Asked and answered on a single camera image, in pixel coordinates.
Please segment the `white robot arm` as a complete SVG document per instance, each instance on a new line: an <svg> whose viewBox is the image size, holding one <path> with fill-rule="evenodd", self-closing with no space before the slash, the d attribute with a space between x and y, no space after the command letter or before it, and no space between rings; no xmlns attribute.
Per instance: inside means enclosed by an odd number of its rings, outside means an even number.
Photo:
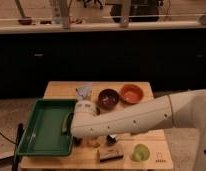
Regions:
<svg viewBox="0 0 206 171"><path fill-rule="evenodd" d="M76 104L71 134L98 137L172 127L199 130L193 171L206 171L206 89L169 94L98 116Z"/></svg>

